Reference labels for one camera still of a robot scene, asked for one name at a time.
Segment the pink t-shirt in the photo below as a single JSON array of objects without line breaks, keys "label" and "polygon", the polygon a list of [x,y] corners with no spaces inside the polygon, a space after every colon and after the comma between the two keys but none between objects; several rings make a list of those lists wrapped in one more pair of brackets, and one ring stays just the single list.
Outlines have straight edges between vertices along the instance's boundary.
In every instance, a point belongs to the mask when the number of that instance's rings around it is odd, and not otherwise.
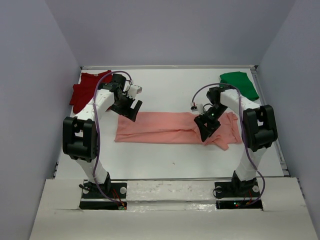
[{"label": "pink t-shirt", "polygon": [[140,112],[133,122],[118,117],[114,141],[117,143],[216,145],[226,151],[230,144],[241,144],[238,117],[225,112],[218,119],[221,126],[202,141],[195,114],[190,112]]}]

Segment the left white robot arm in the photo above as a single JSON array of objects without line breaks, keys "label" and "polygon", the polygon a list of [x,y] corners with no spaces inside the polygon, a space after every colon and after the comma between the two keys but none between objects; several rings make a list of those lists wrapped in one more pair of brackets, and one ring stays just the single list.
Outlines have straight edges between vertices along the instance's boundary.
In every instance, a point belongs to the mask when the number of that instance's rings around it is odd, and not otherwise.
[{"label": "left white robot arm", "polygon": [[83,169],[89,183],[83,187],[104,198],[110,194],[112,183],[108,171],[100,162],[101,131],[99,121],[108,110],[136,121],[142,101],[136,96],[142,87],[133,84],[125,71],[116,70],[102,76],[95,84],[93,96],[85,107],[62,125],[62,151]]}]

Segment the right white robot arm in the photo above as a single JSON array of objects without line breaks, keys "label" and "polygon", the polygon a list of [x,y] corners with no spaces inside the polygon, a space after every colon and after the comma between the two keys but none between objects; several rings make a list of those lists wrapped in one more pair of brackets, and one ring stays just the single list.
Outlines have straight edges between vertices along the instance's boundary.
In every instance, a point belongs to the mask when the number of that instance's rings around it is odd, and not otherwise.
[{"label": "right white robot arm", "polygon": [[242,197],[246,193],[255,196],[262,193],[258,187],[258,166],[266,150],[278,138],[274,109],[270,105],[260,105],[245,96],[240,90],[227,83],[207,85],[206,97],[209,108],[191,102],[191,110],[197,111],[194,122],[198,127],[202,142],[208,140],[221,127],[219,118],[231,109],[239,116],[241,138],[244,151],[231,181],[216,182],[213,193],[218,199]]}]

